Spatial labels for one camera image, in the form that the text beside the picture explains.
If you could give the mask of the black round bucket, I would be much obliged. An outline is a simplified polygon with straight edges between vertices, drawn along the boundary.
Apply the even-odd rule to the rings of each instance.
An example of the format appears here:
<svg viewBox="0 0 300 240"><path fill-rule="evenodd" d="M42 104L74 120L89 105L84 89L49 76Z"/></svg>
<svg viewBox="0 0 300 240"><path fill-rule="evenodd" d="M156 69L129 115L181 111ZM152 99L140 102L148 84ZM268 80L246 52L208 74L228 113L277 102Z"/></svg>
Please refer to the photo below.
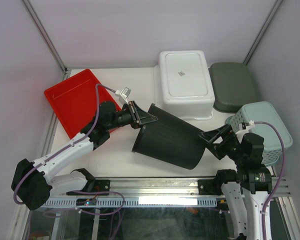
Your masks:
<svg viewBox="0 0 300 240"><path fill-rule="evenodd" d="M148 113L158 120L144 125L132 152L192 170L206 149L201 129L152 104Z"/></svg>

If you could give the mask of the white plastic tub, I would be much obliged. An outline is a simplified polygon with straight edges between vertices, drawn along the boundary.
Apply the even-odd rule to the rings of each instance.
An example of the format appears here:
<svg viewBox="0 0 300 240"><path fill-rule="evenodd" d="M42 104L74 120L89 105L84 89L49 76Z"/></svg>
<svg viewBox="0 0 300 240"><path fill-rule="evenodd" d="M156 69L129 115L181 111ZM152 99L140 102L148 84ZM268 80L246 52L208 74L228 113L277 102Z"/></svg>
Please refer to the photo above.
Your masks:
<svg viewBox="0 0 300 240"><path fill-rule="evenodd" d="M204 52L161 52L154 67L154 95L157 107L180 119L211 119L215 94Z"/></svg>

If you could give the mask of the light teal perforated basket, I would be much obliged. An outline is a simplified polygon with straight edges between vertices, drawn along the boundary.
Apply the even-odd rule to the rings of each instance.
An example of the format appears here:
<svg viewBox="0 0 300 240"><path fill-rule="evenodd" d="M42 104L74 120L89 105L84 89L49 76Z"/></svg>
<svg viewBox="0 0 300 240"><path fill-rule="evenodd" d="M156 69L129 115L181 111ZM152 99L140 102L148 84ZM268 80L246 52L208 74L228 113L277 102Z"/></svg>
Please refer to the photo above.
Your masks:
<svg viewBox="0 0 300 240"><path fill-rule="evenodd" d="M231 125L234 132L238 132L241 123L248 123L249 121L254 121L255 123L267 122L273 125L282 139L284 149L287 150L292 146L293 139L271 103L261 101L245 104L234 116L229 117L226 123ZM250 132L264 138L262 163L267 167L275 165L282 155L281 143L275 130L266 124L258 123Z"/></svg>

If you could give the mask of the dark green plastic tray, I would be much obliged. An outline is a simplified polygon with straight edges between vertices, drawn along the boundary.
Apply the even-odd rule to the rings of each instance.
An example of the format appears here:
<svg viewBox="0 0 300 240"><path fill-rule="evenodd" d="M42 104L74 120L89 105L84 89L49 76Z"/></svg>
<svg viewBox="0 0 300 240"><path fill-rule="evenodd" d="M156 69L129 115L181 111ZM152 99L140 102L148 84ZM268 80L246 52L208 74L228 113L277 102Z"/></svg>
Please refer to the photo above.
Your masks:
<svg viewBox="0 0 300 240"><path fill-rule="evenodd" d="M255 81L243 63L217 62L210 66L209 74L217 111L236 113L243 105L259 100Z"/></svg>

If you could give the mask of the red plastic tray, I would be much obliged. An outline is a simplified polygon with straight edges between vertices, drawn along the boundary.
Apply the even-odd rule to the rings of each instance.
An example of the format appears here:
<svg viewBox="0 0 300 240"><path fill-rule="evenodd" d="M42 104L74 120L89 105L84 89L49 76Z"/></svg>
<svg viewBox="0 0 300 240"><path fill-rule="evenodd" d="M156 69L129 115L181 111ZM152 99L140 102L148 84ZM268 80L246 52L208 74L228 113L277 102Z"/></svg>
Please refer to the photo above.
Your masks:
<svg viewBox="0 0 300 240"><path fill-rule="evenodd" d="M85 69L44 91L47 101L70 139L96 114L95 85L99 83L92 71Z"/></svg>

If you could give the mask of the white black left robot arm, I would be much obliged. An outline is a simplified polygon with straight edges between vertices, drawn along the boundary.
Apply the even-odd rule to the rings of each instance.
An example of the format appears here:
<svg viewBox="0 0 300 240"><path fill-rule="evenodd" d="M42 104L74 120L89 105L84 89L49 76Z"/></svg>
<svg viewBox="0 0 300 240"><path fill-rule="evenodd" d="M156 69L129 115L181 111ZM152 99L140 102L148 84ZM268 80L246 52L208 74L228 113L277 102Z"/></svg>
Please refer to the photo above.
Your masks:
<svg viewBox="0 0 300 240"><path fill-rule="evenodd" d="M158 117L141 109L135 101L117 110L112 101L98 105L92 120L67 144L41 158L26 158L17 165L11 183L13 200L31 211L40 208L52 195L81 191L90 194L95 188L94 177L85 169L70 174L58 173L81 156L103 145L112 130L124 126L140 129L158 121Z"/></svg>

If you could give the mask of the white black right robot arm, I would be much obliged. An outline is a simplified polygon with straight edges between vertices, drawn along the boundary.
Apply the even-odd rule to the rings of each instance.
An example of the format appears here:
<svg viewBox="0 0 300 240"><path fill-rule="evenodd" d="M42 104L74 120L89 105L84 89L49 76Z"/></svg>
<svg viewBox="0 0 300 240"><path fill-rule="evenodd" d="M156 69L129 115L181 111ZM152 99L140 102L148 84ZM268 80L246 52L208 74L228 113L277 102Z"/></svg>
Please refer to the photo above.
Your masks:
<svg viewBox="0 0 300 240"><path fill-rule="evenodd" d="M218 170L201 189L211 195L224 195L236 240L270 240L270 199L272 175L262 163L264 138L246 131L242 138L229 124L199 133L204 146L218 160L225 156L236 169Z"/></svg>

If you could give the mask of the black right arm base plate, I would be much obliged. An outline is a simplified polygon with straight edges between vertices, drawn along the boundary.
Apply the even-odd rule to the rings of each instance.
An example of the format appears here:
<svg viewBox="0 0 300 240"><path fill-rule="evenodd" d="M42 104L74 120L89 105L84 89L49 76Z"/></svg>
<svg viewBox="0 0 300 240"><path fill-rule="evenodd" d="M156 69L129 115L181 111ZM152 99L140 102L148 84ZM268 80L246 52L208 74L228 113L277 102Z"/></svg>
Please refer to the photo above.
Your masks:
<svg viewBox="0 0 300 240"><path fill-rule="evenodd" d="M214 179L200 179L197 184L198 194L201 196L221 196L223 194L220 185Z"/></svg>

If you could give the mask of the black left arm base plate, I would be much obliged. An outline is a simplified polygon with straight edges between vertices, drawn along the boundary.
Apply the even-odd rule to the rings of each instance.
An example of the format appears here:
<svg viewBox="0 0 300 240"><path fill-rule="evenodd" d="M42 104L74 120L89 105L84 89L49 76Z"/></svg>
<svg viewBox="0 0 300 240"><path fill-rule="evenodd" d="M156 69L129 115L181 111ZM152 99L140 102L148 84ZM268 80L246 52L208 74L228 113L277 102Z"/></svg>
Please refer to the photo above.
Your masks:
<svg viewBox="0 0 300 240"><path fill-rule="evenodd" d="M66 193L67 196L96 196L96 193L102 192L101 196L108 196L110 191L109 179L95 179L93 182L88 182L89 186L85 186L82 190L69 191Z"/></svg>

